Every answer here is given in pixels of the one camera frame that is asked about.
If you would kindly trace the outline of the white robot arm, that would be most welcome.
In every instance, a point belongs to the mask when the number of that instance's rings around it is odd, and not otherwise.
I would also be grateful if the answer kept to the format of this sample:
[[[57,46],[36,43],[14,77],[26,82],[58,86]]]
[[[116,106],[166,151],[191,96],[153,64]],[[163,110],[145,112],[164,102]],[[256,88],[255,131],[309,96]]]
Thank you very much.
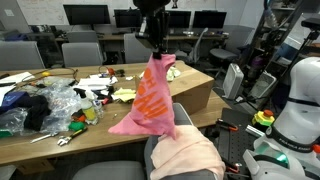
[[[167,35],[169,13],[165,6],[170,0],[133,0],[140,10],[142,23],[135,37],[152,51],[155,59],[161,60],[164,53],[164,37]]]

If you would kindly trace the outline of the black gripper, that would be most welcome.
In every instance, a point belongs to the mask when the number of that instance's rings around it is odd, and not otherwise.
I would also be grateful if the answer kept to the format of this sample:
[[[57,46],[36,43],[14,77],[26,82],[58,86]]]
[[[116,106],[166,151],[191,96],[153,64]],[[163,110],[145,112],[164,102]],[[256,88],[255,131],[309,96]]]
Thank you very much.
[[[164,9],[142,13],[140,30],[135,34],[136,39],[152,51],[154,59],[161,60],[164,54],[164,37],[168,30],[169,13]]]

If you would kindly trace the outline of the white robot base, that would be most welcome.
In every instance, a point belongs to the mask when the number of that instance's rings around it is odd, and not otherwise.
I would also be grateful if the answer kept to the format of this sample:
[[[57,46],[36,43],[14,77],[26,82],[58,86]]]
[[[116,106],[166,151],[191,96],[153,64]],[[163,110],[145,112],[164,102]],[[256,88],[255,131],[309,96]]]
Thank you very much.
[[[291,69],[286,105],[243,159],[252,180],[320,180],[320,58]]]

